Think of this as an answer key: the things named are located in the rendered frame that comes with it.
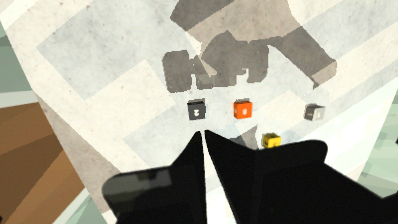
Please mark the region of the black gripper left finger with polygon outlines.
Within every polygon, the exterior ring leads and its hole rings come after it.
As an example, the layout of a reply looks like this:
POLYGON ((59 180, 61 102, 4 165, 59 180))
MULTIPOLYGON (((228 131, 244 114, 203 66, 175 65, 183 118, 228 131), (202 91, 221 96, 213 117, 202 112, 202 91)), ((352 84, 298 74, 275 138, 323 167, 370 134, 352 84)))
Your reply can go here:
POLYGON ((120 213, 189 202, 194 224, 208 224, 201 132, 170 165, 111 176, 101 193, 116 219, 120 213))

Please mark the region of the orange block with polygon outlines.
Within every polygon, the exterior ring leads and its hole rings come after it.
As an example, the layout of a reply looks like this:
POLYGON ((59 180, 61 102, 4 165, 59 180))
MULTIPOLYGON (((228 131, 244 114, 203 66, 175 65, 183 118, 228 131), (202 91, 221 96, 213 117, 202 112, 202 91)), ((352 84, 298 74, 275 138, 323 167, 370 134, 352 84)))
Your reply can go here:
POLYGON ((234 102, 234 117, 236 119, 252 117, 252 102, 234 102))

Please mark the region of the black block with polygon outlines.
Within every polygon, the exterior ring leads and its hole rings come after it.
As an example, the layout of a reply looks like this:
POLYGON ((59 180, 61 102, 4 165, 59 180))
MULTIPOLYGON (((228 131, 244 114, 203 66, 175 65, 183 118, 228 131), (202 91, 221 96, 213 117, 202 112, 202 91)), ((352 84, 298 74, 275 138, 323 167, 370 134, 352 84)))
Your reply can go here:
POLYGON ((203 101, 187 103, 189 121, 205 119, 205 110, 203 101))

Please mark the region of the yellow block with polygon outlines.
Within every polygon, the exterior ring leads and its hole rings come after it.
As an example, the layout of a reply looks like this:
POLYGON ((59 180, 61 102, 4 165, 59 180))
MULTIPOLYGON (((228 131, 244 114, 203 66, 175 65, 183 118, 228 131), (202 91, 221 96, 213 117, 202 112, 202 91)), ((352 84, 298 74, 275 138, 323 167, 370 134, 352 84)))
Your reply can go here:
POLYGON ((271 146, 277 146, 280 145, 281 143, 281 136, 279 135, 267 135, 264 136, 264 140, 263 140, 263 146, 265 148, 267 147, 271 147, 271 146))

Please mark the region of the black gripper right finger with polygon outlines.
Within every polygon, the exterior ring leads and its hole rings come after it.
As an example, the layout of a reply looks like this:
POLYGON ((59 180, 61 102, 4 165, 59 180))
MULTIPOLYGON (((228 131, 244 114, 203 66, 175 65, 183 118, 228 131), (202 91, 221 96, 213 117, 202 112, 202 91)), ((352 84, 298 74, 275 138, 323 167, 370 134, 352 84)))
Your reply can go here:
POLYGON ((236 224, 257 224, 263 176, 269 171, 325 162, 328 145, 308 139, 261 149, 249 149, 210 130, 204 130, 211 161, 236 224))

